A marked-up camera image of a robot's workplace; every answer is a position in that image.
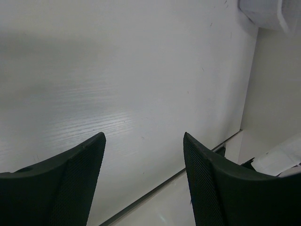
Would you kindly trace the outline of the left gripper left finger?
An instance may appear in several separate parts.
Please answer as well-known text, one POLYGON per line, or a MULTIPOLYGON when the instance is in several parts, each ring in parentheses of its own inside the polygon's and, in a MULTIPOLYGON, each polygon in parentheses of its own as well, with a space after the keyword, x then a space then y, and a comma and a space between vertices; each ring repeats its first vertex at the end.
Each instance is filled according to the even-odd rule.
POLYGON ((0 175, 2 226, 85 226, 105 150, 100 132, 54 157, 0 175))

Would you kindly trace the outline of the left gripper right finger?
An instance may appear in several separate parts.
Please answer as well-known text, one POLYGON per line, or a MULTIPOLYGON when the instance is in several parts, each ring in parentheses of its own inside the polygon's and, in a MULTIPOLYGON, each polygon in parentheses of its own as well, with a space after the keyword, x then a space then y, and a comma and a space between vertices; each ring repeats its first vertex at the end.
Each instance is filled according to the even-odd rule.
POLYGON ((301 175, 275 177, 238 165, 189 133, 183 154, 197 226, 298 226, 301 175))

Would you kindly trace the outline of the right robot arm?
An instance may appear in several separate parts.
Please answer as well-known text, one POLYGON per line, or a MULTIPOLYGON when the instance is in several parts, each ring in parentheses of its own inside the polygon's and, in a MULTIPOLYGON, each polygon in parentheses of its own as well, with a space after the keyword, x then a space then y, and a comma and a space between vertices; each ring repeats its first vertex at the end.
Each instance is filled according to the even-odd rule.
POLYGON ((242 166, 259 173, 287 177, 301 172, 301 134, 298 133, 242 166))

